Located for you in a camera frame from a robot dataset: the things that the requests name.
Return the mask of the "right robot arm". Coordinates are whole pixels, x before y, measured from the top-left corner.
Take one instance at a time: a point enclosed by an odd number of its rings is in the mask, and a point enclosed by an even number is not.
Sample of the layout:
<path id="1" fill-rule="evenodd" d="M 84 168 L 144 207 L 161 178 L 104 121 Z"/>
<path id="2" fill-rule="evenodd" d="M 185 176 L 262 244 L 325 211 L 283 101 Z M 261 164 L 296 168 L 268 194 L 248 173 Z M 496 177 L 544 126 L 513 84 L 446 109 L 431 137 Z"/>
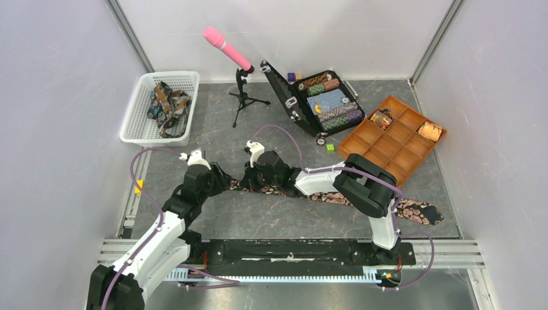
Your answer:
<path id="1" fill-rule="evenodd" d="M 346 201 L 368 217 L 370 252 L 379 264 L 407 263 L 395 207 L 402 194 L 389 172 L 358 154 L 338 164 L 316 169 L 291 167 L 275 151 L 252 156 L 238 181 L 243 191 L 277 193 L 291 198 Z"/>

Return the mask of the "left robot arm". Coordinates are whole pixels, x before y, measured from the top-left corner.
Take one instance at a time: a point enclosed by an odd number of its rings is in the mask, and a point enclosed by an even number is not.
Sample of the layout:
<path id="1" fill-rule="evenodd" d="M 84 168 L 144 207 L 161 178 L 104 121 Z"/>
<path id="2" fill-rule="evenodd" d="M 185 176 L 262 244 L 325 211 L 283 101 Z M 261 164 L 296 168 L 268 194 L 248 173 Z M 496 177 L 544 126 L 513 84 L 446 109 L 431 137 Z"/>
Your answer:
<path id="1" fill-rule="evenodd" d="M 199 261 L 200 235 L 187 228 L 201 214 L 204 202 L 228 190 L 230 182 L 231 176 L 215 162 L 189 165 L 149 230 L 112 265 L 98 265 L 92 272 L 86 308 L 144 309 L 178 264 Z"/>

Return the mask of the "orange compartment tray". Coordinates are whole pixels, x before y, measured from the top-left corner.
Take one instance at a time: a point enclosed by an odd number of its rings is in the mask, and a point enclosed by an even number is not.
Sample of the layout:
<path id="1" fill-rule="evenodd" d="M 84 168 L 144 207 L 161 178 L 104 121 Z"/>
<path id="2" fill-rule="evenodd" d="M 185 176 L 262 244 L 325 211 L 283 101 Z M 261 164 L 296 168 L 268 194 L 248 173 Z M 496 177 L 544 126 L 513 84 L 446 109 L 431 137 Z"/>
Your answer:
<path id="1" fill-rule="evenodd" d="M 376 110 L 383 108 L 390 108 L 394 117 L 386 130 L 369 120 Z M 432 143 L 417 133 L 425 121 L 437 124 L 400 99 L 388 96 L 340 142 L 337 153 L 344 159 L 351 154 L 363 156 L 392 174 L 401 187 L 447 133 L 443 127 L 439 141 Z"/>

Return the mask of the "black floral tie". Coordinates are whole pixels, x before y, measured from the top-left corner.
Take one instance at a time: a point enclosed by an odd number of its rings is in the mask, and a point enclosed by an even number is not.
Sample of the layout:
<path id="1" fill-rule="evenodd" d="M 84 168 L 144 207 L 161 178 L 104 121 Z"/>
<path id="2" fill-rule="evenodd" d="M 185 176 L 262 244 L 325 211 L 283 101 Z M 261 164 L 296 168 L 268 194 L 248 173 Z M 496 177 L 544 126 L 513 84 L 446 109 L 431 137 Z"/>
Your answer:
<path id="1" fill-rule="evenodd" d="M 287 197 L 287 195 L 285 195 L 277 187 L 265 186 L 260 189 L 248 189 L 240 184 L 240 180 L 234 178 L 230 181 L 229 190 L 259 194 L 273 194 Z M 348 199 L 346 199 L 342 194 L 336 192 L 315 193 L 304 196 L 302 194 L 298 194 L 297 197 L 314 202 L 351 205 Z M 409 199 L 402 199 L 397 204 L 395 214 L 400 218 L 406 218 L 412 222 L 417 222 L 428 226 L 435 226 L 445 219 L 433 204 Z"/>

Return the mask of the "white plastic basket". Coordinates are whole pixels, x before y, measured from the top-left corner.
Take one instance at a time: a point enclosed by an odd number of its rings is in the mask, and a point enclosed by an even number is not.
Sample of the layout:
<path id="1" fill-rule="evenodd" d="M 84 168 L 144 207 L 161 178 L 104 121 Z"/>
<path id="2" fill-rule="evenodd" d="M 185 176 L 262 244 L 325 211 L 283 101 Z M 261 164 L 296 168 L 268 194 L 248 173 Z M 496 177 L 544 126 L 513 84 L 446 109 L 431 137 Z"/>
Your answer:
<path id="1" fill-rule="evenodd" d="M 154 88 L 160 82 L 164 82 L 174 91 L 181 90 L 189 96 L 189 106 L 184 117 L 175 126 L 166 130 L 171 138 L 162 137 L 157 121 L 147 115 L 153 101 Z M 195 71 L 163 71 L 142 75 L 126 109 L 120 139 L 141 147 L 186 146 L 190 140 L 199 84 L 200 74 Z"/>

